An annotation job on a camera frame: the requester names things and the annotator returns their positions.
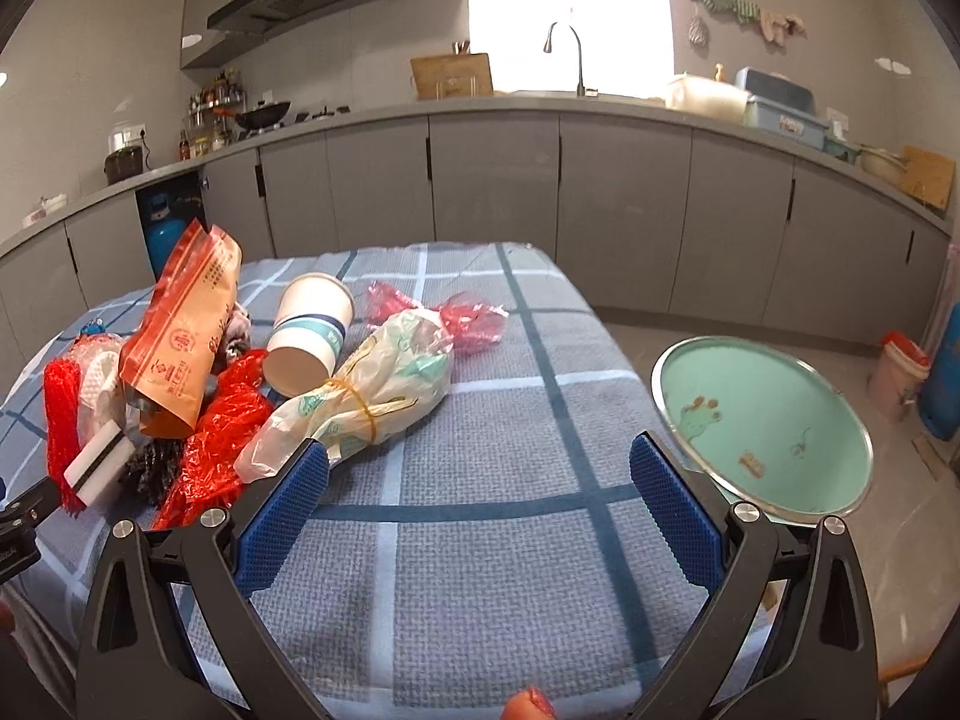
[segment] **frying pan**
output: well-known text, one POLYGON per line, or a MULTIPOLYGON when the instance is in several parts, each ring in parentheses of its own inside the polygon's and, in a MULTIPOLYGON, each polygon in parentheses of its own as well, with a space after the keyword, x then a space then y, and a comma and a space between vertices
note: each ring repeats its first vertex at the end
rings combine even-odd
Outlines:
POLYGON ((288 110, 290 103, 272 103, 253 108, 246 113, 238 113, 234 119, 243 129, 264 129, 279 122, 287 115, 288 110))

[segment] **blue plaid tablecloth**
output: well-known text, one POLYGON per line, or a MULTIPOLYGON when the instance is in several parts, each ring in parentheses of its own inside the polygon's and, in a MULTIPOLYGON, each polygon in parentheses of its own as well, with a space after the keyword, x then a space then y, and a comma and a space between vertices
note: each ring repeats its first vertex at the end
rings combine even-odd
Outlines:
MULTIPOLYGON (((584 298, 539 250, 425 244, 243 266, 238 299, 265 346, 286 284, 337 275, 363 295, 386 281, 427 305, 469 290, 510 311, 503 340, 457 359, 453 386, 404 436, 336 467, 275 584, 253 605, 338 718, 496 718, 539 685, 560 717, 618 717, 650 685, 706 598, 685 581, 630 483, 633 437, 653 401, 584 298)), ((150 293, 80 317, 42 355, 102 319, 136 330, 150 293)), ((362 314, 363 301, 359 301, 362 314)), ((347 333, 352 351, 367 329, 347 333)), ((0 415, 8 497, 45 473, 42 365, 0 415)), ((57 512, 42 561, 16 587, 66 640, 109 525, 57 512)), ((189 589, 178 592, 210 685, 239 701, 189 589)), ((743 685, 768 628, 758 618, 726 689, 743 685)))

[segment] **silver screw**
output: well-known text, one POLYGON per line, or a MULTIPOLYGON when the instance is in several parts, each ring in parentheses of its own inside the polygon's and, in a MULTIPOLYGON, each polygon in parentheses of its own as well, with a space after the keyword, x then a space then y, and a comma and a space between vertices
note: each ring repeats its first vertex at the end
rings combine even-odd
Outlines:
POLYGON ((752 503, 741 501, 733 507, 733 513, 736 518, 743 522, 757 522, 760 519, 760 509, 757 509, 752 503))
POLYGON ((847 529, 840 517, 827 517, 827 519, 824 519, 824 528, 827 528, 834 536, 840 536, 847 529))
POLYGON ((113 534, 117 538, 126 538, 131 533, 133 533, 133 522, 130 522, 128 519, 121 519, 113 527, 113 534))
POLYGON ((216 528, 224 519, 227 519, 227 514, 223 509, 207 509, 200 515, 200 525, 205 528, 216 528))

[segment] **green round stool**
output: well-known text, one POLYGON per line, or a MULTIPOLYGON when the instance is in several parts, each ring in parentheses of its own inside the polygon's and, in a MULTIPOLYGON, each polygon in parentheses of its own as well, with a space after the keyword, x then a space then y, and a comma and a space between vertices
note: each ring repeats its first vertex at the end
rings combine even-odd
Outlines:
POLYGON ((689 338, 656 361, 651 387, 680 449, 728 500, 816 525, 866 496, 870 434, 806 362, 742 338, 689 338))

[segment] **white paper cup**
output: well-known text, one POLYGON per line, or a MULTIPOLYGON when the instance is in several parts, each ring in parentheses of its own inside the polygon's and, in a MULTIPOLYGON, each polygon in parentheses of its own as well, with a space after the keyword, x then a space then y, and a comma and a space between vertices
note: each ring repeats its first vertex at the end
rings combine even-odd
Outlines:
POLYGON ((353 295, 339 279, 327 274, 295 278, 280 298, 264 378, 287 397, 317 389, 336 370, 352 319, 353 295))

